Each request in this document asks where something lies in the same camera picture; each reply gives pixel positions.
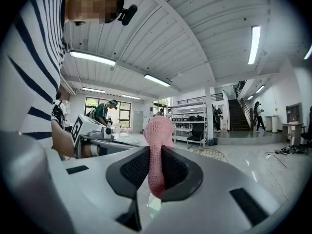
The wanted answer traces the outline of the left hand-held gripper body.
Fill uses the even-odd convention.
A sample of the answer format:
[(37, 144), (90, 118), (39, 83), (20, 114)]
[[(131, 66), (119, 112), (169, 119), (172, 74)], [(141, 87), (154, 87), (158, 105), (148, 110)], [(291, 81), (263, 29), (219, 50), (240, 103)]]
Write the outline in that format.
[(105, 156), (138, 147), (140, 140), (127, 133), (114, 133), (108, 125), (80, 114), (70, 132), (74, 158), (83, 158), (84, 145), (91, 147), (91, 156)]

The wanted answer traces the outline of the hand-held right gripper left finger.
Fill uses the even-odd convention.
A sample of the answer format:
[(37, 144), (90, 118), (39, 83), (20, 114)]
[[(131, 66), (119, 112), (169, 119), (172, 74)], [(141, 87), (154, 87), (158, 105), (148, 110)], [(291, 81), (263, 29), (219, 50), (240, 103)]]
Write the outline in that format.
[(106, 180), (122, 197), (137, 199), (137, 191), (149, 172), (150, 147), (140, 147), (133, 154), (112, 163), (106, 170)]

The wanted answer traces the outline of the pink small object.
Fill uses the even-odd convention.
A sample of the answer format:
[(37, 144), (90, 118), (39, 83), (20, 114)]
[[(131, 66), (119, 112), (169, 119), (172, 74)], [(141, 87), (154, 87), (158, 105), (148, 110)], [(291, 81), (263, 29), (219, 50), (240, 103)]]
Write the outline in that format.
[(165, 191), (165, 181), (162, 172), (161, 147), (172, 147), (172, 134), (175, 130), (171, 121), (163, 116), (155, 116), (147, 124), (143, 135), (150, 147), (150, 163), (148, 173), (148, 185), (151, 193), (160, 199)]

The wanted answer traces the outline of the striped long-sleeve shirt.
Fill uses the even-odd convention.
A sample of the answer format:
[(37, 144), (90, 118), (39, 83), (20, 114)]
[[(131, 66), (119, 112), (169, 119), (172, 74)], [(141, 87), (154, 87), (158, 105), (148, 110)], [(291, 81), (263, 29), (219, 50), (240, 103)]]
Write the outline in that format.
[(16, 14), (0, 47), (0, 88), (12, 112), (0, 127), (51, 148), (52, 106), (68, 49), (63, 37), (66, 0), (28, 0)]

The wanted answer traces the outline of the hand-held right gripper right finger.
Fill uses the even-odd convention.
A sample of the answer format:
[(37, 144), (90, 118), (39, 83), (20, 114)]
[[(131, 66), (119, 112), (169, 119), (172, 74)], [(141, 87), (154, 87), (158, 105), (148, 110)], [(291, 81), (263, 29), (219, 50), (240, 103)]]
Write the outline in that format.
[(161, 167), (165, 184), (165, 191), (160, 196), (162, 202), (186, 200), (203, 182), (199, 165), (164, 145), (161, 147)]

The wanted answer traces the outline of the small grey desk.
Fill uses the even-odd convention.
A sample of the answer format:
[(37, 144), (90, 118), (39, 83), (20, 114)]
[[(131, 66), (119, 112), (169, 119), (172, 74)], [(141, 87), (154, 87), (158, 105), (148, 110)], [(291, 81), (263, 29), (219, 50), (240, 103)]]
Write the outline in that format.
[(302, 123), (283, 123), (282, 141), (290, 141), (290, 145), (299, 146), (301, 143)]

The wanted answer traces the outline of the dark staircase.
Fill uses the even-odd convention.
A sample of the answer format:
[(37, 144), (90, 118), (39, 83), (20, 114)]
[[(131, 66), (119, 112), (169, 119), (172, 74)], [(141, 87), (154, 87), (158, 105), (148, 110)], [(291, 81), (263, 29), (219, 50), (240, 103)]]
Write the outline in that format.
[(246, 116), (243, 113), (241, 105), (236, 99), (229, 100), (230, 112), (230, 131), (250, 131), (250, 125), (247, 122)]

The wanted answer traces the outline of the wooden shelf unit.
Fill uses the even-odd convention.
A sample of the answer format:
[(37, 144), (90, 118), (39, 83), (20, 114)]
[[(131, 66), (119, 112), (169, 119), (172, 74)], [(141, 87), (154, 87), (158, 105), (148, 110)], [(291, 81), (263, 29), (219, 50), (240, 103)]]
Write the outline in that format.
[(286, 106), (287, 123), (302, 123), (302, 104)]

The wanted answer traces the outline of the person's left forearm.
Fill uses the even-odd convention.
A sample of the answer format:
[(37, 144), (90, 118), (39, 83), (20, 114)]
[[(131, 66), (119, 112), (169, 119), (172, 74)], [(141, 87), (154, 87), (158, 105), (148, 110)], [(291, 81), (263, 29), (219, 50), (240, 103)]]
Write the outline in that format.
[(74, 157), (74, 146), (71, 141), (71, 135), (62, 129), (56, 120), (51, 121), (52, 128), (52, 148), (60, 155)]

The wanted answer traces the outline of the low white cabinet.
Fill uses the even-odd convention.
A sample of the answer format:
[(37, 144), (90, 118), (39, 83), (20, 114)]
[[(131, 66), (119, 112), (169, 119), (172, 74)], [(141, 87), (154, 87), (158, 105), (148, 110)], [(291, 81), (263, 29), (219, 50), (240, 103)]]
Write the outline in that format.
[(265, 116), (266, 130), (272, 133), (278, 132), (278, 116)]

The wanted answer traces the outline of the black framed window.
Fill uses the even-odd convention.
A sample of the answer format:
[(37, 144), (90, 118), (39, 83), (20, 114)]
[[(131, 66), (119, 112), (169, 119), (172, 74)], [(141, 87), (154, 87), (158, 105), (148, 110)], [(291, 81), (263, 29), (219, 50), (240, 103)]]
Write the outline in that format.
[[(95, 97), (86, 97), (84, 114), (89, 116), (90, 113), (97, 109), (101, 104), (106, 104), (109, 99), (100, 99)], [(115, 109), (107, 109), (106, 119), (112, 121), (115, 128), (130, 128), (131, 103), (117, 102)]]

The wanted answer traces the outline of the white metal storage rack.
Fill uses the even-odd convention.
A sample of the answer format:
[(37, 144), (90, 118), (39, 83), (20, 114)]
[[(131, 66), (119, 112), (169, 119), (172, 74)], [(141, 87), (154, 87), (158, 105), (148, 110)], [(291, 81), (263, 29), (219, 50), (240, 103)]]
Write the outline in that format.
[[(177, 141), (184, 141), (187, 143), (187, 133), (192, 130), (195, 123), (205, 124), (205, 137), (207, 140), (208, 122), (206, 101), (179, 102), (177, 106), (172, 107), (172, 110), (171, 122), (175, 126), (172, 136), (174, 143)], [(196, 142), (189, 142), (189, 148), (195, 144), (199, 145), (199, 143)]]

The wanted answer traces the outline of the black office chair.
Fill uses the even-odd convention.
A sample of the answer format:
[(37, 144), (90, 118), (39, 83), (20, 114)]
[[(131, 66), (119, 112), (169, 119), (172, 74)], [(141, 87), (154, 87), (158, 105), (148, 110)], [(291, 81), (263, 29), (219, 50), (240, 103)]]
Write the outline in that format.
[(187, 133), (187, 148), (189, 148), (189, 142), (199, 143), (199, 147), (205, 147), (206, 144), (206, 132), (204, 123), (195, 123), (191, 131)]
[(303, 133), (301, 134), (301, 137), (306, 140), (306, 155), (309, 152), (309, 149), (312, 149), (312, 106), (310, 107), (310, 113), (309, 113), (309, 124), (308, 129), (306, 129), (306, 126), (302, 126)]

